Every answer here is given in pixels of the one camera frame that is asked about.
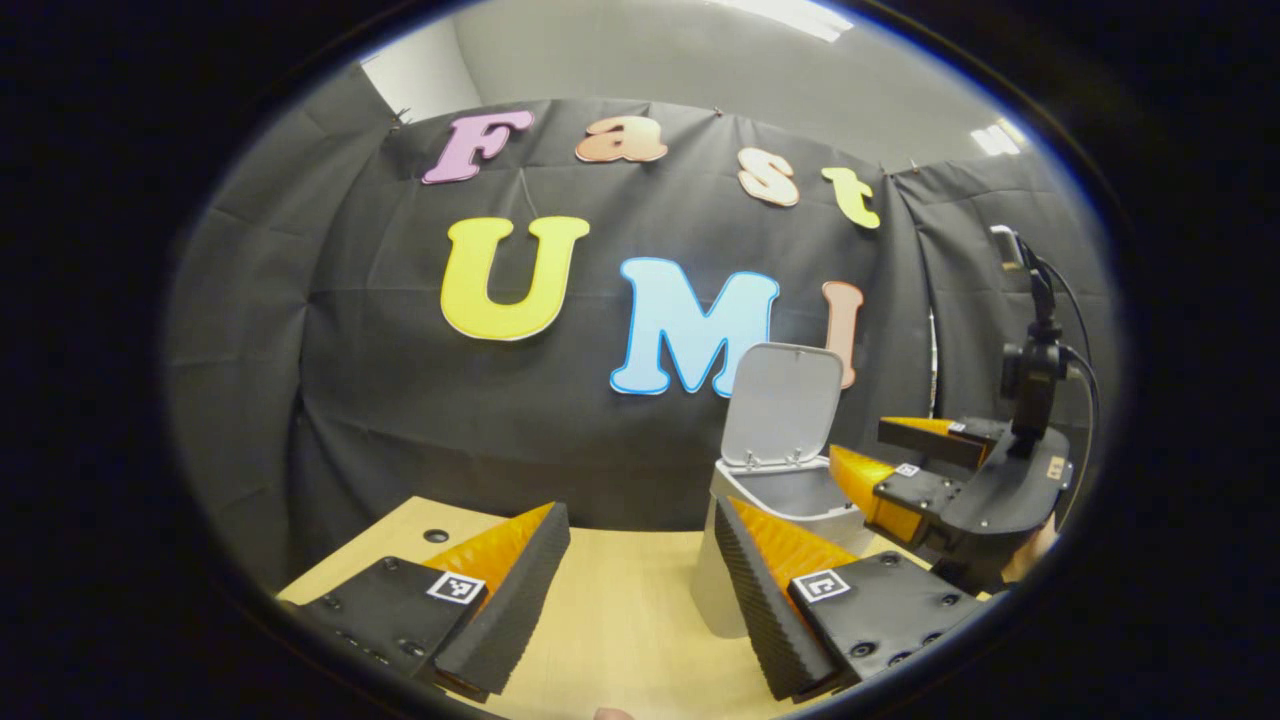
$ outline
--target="ceiling light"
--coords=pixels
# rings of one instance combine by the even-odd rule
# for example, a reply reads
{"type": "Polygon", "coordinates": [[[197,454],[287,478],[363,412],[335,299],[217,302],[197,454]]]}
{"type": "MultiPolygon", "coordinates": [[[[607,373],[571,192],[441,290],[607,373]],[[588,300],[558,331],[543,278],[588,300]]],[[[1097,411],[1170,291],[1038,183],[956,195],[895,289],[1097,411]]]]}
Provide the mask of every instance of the ceiling light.
{"type": "Polygon", "coordinates": [[[808,0],[708,0],[716,5],[737,8],[833,42],[840,33],[854,27],[835,10],[808,0]]]}
{"type": "Polygon", "coordinates": [[[987,155],[1018,155],[1021,150],[1018,143],[998,124],[987,129],[975,129],[969,133],[987,155]]]}

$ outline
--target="orange letter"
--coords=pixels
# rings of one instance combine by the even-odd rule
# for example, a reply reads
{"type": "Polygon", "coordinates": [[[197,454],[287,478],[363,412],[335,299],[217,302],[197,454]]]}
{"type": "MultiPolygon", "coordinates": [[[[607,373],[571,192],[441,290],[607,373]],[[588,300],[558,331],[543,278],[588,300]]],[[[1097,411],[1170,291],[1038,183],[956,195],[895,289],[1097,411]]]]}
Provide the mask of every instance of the orange letter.
{"type": "Polygon", "coordinates": [[[737,181],[751,197],[783,208],[800,201],[796,183],[787,179],[795,172],[785,159],[758,147],[744,147],[737,154],[737,161],[742,165],[737,181]]]}
{"type": "Polygon", "coordinates": [[[863,306],[863,291],[849,283],[822,283],[822,296],[827,299],[827,350],[845,361],[845,377],[840,387],[854,384],[854,328],[858,309],[863,306]]]}
{"type": "Polygon", "coordinates": [[[632,163],[648,163],[667,154],[659,140],[662,126],[657,120],[637,115],[605,118],[588,126],[590,136],[577,143],[575,154],[586,163],[612,163],[625,158],[632,163]]]}

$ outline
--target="light blue letter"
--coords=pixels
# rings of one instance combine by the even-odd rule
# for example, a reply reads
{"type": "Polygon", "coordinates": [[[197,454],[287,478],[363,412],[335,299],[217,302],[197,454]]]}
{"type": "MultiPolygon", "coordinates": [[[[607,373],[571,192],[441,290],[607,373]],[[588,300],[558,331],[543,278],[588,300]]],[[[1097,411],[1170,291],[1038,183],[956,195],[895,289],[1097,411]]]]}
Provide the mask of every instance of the light blue letter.
{"type": "Polygon", "coordinates": [[[659,395],[671,387],[662,372],[662,341],[675,361],[680,383],[698,392],[724,347],[724,368],[712,380],[717,395],[733,392],[737,361],[749,347],[769,340],[769,310],[778,296],[777,281],[759,273],[733,273],[708,313],[694,296],[680,265],[658,258],[622,263],[631,281],[631,336],[627,363],[609,375],[618,392],[659,395]]]}

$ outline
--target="black foam pad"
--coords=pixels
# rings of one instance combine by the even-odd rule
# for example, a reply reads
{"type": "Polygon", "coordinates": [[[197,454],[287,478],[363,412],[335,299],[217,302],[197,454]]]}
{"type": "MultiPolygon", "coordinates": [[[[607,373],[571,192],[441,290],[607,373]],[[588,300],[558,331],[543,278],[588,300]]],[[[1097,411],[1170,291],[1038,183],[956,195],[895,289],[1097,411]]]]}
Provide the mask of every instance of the black foam pad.
{"type": "Polygon", "coordinates": [[[507,687],[538,626],[568,539],[568,509],[557,502],[489,603],[435,657],[435,667],[448,674],[442,680],[449,689],[484,700],[507,687]]]}
{"type": "Polygon", "coordinates": [[[773,697],[806,696],[826,685],[836,664],[791,609],[742,519],[723,497],[716,498],[716,542],[773,697]]]}

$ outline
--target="white trash bin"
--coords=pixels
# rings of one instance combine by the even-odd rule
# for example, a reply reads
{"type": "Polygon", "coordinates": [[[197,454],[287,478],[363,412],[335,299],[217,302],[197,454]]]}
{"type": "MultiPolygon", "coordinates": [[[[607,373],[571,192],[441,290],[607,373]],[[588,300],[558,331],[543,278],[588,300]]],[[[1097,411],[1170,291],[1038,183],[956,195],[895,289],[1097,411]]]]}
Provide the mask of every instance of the white trash bin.
{"type": "Polygon", "coordinates": [[[819,455],[836,416],[842,370],[835,352],[774,342],[751,346],[739,361],[691,583],[703,620],[722,638],[745,637],[746,624],[716,543],[717,497],[749,502],[854,555],[874,537],[819,455]]]}

